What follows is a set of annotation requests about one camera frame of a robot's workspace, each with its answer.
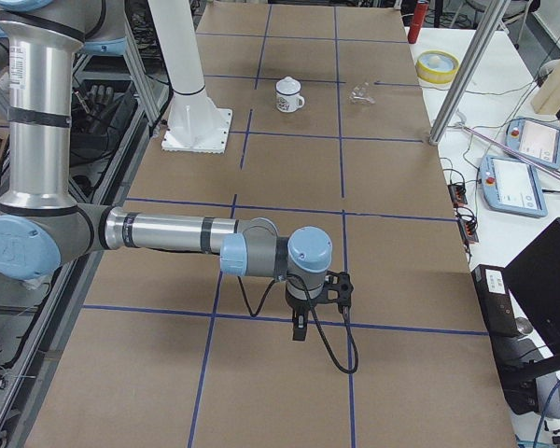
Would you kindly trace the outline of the clear glass funnel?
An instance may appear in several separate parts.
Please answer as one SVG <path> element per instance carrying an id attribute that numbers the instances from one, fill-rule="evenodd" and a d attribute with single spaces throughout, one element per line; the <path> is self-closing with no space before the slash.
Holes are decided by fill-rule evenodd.
<path id="1" fill-rule="evenodd" d="M 357 84 L 349 93 L 349 101 L 352 104 L 374 105 L 376 101 L 369 94 L 369 87 L 370 85 L 368 82 Z"/>

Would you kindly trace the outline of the white mug lid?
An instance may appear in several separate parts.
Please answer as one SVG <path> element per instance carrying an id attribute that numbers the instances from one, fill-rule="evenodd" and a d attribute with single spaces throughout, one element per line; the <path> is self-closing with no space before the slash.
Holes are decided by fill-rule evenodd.
<path id="1" fill-rule="evenodd" d="M 284 77 L 276 82 L 275 88 L 280 94 L 293 95 L 301 91 L 301 84 L 293 77 Z"/>

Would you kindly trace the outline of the black box with label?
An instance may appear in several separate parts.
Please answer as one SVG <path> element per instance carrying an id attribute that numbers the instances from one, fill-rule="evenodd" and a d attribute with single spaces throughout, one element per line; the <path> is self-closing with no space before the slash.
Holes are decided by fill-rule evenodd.
<path id="1" fill-rule="evenodd" d="M 488 332 L 502 337 L 518 336 L 511 295 L 503 278 L 503 269 L 479 264 L 471 275 Z"/>

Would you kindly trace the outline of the orange black connector board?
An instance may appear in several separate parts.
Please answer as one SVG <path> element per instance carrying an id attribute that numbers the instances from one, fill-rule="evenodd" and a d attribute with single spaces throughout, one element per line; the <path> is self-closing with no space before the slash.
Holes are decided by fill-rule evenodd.
<path id="1" fill-rule="evenodd" d="M 463 206 L 468 204 L 467 200 L 467 188 L 464 182 L 450 183 L 448 186 L 449 195 L 453 204 L 453 207 Z"/>

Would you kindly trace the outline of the white enamel mug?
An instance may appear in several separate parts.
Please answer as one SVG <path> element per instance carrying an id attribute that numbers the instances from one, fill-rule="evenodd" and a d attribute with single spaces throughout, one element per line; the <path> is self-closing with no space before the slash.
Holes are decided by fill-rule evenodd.
<path id="1" fill-rule="evenodd" d="M 298 94 L 293 95 L 283 95 L 276 91 L 276 108 L 283 113 L 293 113 L 305 105 L 305 99 L 301 95 L 301 91 Z"/>

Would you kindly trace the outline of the black laptop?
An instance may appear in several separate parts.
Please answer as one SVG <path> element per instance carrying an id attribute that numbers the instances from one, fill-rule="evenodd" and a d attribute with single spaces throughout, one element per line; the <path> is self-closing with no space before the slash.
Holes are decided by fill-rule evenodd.
<path id="1" fill-rule="evenodd" d="M 560 371 L 560 217 L 550 223 L 503 270 L 505 285 L 552 354 L 493 342 L 505 398 L 517 414 L 560 417 L 560 390 L 550 397 Z"/>

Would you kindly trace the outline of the near blue teach pendant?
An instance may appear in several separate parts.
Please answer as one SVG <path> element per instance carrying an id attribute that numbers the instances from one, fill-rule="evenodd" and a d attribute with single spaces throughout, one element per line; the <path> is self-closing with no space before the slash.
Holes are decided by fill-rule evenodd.
<path id="1" fill-rule="evenodd" d="M 546 217 L 547 206 L 537 170 L 512 158 L 486 155 L 479 175 L 483 196 L 492 210 L 525 217 Z"/>

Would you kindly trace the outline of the blue teach pendant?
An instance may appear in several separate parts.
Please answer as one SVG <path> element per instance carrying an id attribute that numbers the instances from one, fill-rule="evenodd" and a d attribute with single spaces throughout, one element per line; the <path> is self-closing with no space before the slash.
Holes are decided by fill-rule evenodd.
<path id="1" fill-rule="evenodd" d="M 513 119 L 506 146 L 549 168 L 560 168 L 560 128 L 532 118 Z"/>
<path id="2" fill-rule="evenodd" d="M 512 158 L 486 155 L 479 175 L 483 196 L 492 210 L 525 217 L 546 217 L 547 206 L 537 170 Z"/>

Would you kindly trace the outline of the long metal rod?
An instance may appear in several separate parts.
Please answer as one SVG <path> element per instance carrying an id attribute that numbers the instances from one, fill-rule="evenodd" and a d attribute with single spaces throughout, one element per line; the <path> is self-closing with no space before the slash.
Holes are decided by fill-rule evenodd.
<path id="1" fill-rule="evenodd" d="M 545 165 L 540 164 L 539 162 L 530 159 L 528 156 L 526 156 L 526 155 L 524 155 L 524 154 L 522 154 L 518 151 L 515 151 L 515 150 L 499 143 L 498 141 L 471 129 L 465 123 L 458 122 L 453 126 L 453 128 L 464 131 L 466 133 L 469 133 L 471 136 L 478 137 L 478 138 L 484 140 L 485 142 L 487 142 L 491 146 L 496 146 L 501 151 L 503 151 L 505 154 L 507 154 L 511 157 L 514 157 L 514 158 L 518 159 L 519 161 L 522 161 L 522 162 L 524 162 L 524 163 L 526 163 L 526 164 L 528 164 L 532 167 L 535 167 L 536 169 L 542 171 L 544 174 L 549 175 L 550 177 L 552 177 L 552 178 L 554 178 L 554 179 L 556 179 L 557 181 L 560 182 L 560 172 L 555 171 L 553 168 L 546 167 Z"/>

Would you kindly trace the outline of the yellow tape roll with dish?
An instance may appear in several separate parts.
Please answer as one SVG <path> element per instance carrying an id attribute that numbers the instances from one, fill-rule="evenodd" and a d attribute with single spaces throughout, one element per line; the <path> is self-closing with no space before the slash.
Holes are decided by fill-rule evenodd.
<path id="1" fill-rule="evenodd" d="M 441 50 L 428 50 L 421 53 L 415 63 L 417 76 L 432 84 L 451 83 L 459 69 L 456 56 Z"/>

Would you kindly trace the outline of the far blue teach pendant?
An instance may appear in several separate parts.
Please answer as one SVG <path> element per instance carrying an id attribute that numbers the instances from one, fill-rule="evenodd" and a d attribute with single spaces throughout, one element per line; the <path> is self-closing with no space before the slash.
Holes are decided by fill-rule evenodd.
<path id="1" fill-rule="evenodd" d="M 560 168 L 560 128 L 532 118 L 513 119 L 506 146 L 549 168 Z"/>

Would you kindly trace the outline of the red bottle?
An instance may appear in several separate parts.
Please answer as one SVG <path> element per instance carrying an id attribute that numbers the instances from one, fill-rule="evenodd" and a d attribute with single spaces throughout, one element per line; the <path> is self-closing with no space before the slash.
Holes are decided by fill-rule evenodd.
<path id="1" fill-rule="evenodd" d="M 418 36 L 425 21 L 428 7 L 428 0 L 417 1 L 413 12 L 413 18 L 410 23 L 409 32 L 407 34 L 407 40 L 409 44 L 415 44 L 417 42 Z"/>

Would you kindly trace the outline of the wooden board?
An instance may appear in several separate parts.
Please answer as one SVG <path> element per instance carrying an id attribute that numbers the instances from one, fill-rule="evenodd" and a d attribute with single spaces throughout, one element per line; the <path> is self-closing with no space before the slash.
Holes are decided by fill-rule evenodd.
<path id="1" fill-rule="evenodd" d="M 560 61 L 531 100 L 531 105 L 540 115 L 555 115 L 560 109 Z"/>

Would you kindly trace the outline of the aluminium frame post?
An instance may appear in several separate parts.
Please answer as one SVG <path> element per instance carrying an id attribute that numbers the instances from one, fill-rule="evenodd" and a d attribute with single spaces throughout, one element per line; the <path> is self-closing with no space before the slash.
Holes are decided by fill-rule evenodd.
<path id="1" fill-rule="evenodd" d="M 509 0 L 493 0 L 484 12 L 483 19 L 470 41 L 459 70 L 452 82 L 452 86 L 444 98 L 440 111 L 429 133 L 428 142 L 431 145 L 436 146 L 443 137 L 509 4 Z"/>

